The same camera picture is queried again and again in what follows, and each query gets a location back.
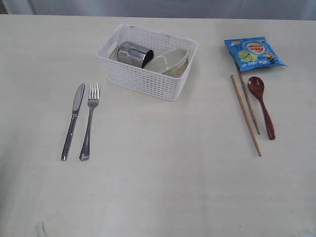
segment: fork tines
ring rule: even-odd
[[[99,85],[98,83],[90,83],[89,100],[99,100]]]

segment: lay's logo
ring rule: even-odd
[[[265,48],[259,43],[248,44],[248,49],[255,53],[262,53],[265,50]]]

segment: chip bag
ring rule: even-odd
[[[241,72],[258,67],[286,66],[265,37],[229,39],[224,42]]]

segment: ceramic bowl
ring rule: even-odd
[[[185,48],[168,50],[153,58],[144,69],[174,78],[182,76],[188,66],[188,51]]]

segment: spoon handle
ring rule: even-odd
[[[263,100],[260,100],[263,116],[265,118],[265,124],[266,124],[266,129],[268,133],[268,137],[270,140],[274,140],[276,138],[276,133],[275,133],[275,128],[273,127],[272,120],[270,118],[270,115],[266,109],[266,106],[263,102]]]

